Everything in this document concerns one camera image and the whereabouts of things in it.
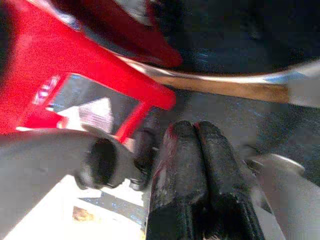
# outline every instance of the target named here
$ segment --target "black plastic part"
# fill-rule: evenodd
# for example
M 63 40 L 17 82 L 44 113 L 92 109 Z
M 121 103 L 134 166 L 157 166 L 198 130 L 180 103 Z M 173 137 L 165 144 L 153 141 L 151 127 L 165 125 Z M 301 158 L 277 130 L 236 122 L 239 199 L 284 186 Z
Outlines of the black plastic part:
M 170 126 L 152 179 L 147 240 L 202 240 L 208 189 L 201 147 L 188 121 Z
M 130 183 L 130 187 L 136 191 L 142 191 L 149 183 L 155 144 L 156 138 L 152 129 L 142 128 L 135 139 L 133 152 L 134 166 L 141 171 L 142 175 L 140 179 L 132 179 Z
M 108 139 L 99 139 L 91 147 L 81 169 L 74 174 L 77 185 L 81 189 L 101 189 L 108 185 L 115 174 L 117 152 Z
M 196 125 L 209 185 L 210 203 L 224 222 L 233 222 L 243 239 L 264 240 L 264 234 L 228 140 L 210 122 Z
M 146 186 L 152 170 L 152 148 L 155 142 L 150 129 L 144 128 L 140 132 L 134 156 L 123 144 L 103 130 L 89 124 L 81 126 L 99 136 L 101 140 L 92 146 L 86 161 L 75 174 L 79 187 L 115 188 L 125 179 L 130 179 L 130 186 L 134 190 L 140 191 Z

